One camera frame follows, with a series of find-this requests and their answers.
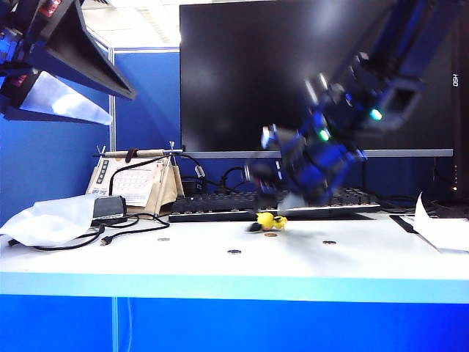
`keyboard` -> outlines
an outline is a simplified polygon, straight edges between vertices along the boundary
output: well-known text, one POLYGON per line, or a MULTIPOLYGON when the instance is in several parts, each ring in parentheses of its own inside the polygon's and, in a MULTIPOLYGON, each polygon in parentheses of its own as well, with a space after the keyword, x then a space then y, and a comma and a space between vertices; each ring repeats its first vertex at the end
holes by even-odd
MULTIPOLYGON (((286 195, 285 192, 259 198, 255 192, 241 192, 179 197, 171 207, 169 221, 255 221, 257 212, 270 211, 278 215, 277 205, 286 195)), ((316 219, 379 209, 376 197, 371 194, 359 188, 340 188, 326 205, 290 208, 279 215, 289 219, 316 219)))

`motion blur arm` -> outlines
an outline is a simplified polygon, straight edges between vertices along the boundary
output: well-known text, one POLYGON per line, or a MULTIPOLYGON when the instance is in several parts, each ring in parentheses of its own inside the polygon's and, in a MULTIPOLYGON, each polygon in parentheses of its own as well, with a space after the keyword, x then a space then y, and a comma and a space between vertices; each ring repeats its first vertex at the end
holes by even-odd
MULTIPOLYGON (((86 30, 81 3, 83 0, 0 0, 0 112, 16 120, 75 120, 62 117, 65 105, 77 100, 53 75, 93 89, 134 99, 135 90, 108 61, 86 30), (42 84, 39 95, 30 96, 42 84), (55 98, 55 92, 63 92, 55 98), (59 99, 58 109, 48 109, 59 99)), ((84 97, 78 98, 83 113, 84 97)), ((96 119, 85 119, 101 122, 96 119)))
POLYGON ((398 0, 371 53, 357 54, 342 83, 321 75, 306 81, 310 114, 300 130, 285 139, 272 126, 263 137, 265 147, 280 147, 290 191, 309 203, 327 202, 350 165, 366 158, 356 138, 402 126, 425 89, 421 76, 463 4, 398 0))

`white desk surface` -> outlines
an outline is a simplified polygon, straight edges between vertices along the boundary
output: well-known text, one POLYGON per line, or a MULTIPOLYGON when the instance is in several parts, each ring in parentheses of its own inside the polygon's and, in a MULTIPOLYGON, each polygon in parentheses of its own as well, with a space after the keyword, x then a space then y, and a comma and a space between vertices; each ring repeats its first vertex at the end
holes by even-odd
POLYGON ((62 252, 9 247, 9 238, 1 236, 0 292, 469 303, 469 254, 441 254, 387 214, 372 216, 289 221, 277 237, 246 232, 248 222, 175 223, 124 235, 108 246, 97 241, 62 252), (242 253, 229 254, 230 249, 242 253))

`computer monitor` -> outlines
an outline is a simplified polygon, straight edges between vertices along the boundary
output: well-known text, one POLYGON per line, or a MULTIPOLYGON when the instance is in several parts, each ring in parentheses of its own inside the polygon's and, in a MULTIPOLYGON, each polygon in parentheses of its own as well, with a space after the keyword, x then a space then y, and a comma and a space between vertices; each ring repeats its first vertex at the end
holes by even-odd
MULTIPOLYGON (((276 155, 260 149, 262 126, 297 129, 306 78, 330 78, 344 58, 370 52, 394 1, 289 0, 180 7, 182 145, 198 157, 276 155), (370 28, 377 18, 382 21, 370 28)), ((380 138, 369 156, 451 156, 452 42, 439 47, 412 117, 380 138)))

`green led light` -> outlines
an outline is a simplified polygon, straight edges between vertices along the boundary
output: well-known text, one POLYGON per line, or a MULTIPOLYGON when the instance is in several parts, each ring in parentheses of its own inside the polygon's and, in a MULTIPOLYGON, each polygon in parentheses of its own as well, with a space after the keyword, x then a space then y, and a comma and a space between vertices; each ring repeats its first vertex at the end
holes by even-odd
POLYGON ((320 137, 322 138, 323 141, 328 141, 330 138, 330 134, 326 130, 321 130, 320 137))
POLYGON ((372 117, 375 121, 380 121, 383 118, 383 115, 380 113, 378 109, 373 109, 370 111, 369 116, 372 117))

